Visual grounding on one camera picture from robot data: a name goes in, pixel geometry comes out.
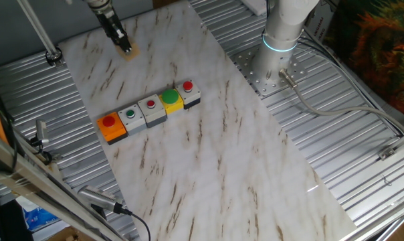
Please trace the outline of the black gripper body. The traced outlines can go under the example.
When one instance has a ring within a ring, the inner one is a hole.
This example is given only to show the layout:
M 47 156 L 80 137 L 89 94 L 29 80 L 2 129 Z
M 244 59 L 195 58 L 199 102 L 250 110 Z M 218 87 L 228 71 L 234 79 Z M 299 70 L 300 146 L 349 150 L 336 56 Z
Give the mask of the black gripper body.
M 113 7 L 95 12 L 106 35 L 117 46 L 128 46 L 128 36 Z

